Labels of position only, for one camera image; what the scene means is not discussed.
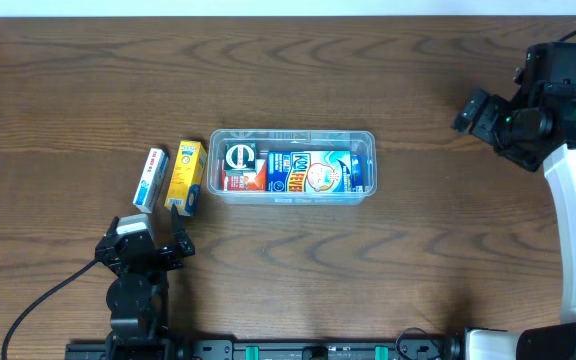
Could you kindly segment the yellow Woods box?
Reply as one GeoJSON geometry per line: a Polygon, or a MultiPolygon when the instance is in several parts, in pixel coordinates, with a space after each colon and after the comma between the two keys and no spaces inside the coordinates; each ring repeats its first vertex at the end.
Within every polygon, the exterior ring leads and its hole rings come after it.
{"type": "Polygon", "coordinates": [[[164,205],[180,215],[193,216],[197,204],[207,152],[201,142],[182,140],[179,144],[164,205]]]}

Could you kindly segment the white blue toothpaste box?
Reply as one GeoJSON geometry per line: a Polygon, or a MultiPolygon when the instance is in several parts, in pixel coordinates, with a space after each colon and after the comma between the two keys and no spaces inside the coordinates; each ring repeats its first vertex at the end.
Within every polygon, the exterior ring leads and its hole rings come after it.
{"type": "Polygon", "coordinates": [[[154,211],[168,163],[169,156],[163,149],[150,149],[133,197],[133,205],[142,213],[154,211]]]}

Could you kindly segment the red white medicine box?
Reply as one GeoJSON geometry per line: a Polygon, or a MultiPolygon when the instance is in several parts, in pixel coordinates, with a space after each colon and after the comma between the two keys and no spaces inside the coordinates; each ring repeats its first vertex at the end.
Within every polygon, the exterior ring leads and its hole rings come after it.
{"type": "Polygon", "coordinates": [[[258,159],[255,169],[242,175],[227,175],[225,170],[222,170],[221,180],[224,191],[265,191],[267,189],[267,162],[265,159],[258,159]]]}

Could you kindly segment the green round-logo small box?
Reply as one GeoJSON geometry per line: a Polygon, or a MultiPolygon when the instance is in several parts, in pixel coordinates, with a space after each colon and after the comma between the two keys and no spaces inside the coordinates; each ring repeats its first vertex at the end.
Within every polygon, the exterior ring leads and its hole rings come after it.
{"type": "Polygon", "coordinates": [[[255,143],[229,143],[226,147],[224,169],[230,172],[252,171],[256,165],[255,143]]]}

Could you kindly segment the blue Kool Fever box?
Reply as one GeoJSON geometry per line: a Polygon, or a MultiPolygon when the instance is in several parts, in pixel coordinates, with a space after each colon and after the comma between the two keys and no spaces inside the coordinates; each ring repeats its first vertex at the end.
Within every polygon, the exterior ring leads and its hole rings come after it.
{"type": "Polygon", "coordinates": [[[364,191],[361,157],[344,150],[276,151],[267,158],[270,192],[364,191]]]}

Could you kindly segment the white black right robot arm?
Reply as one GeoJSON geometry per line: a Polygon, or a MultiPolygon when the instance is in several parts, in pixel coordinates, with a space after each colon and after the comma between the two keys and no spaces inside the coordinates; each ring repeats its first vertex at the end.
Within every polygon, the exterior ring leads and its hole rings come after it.
{"type": "Polygon", "coordinates": [[[466,330],[447,350],[461,359],[576,359],[576,43],[528,48],[509,100],[474,91],[453,129],[519,167],[542,170],[555,204],[562,261],[560,324],[512,333],[466,330]]]}

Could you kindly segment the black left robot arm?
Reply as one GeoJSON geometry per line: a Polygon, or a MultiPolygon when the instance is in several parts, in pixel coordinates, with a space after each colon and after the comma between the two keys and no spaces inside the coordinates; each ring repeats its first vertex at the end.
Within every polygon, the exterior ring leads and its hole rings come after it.
{"type": "Polygon", "coordinates": [[[168,329],[167,274],[184,267],[195,254],[176,206],[170,210],[174,243],[154,244],[146,214],[114,218],[95,247],[94,257],[117,279],[110,285],[106,303],[111,311],[107,338],[109,359],[174,359],[179,342],[168,329]]]}

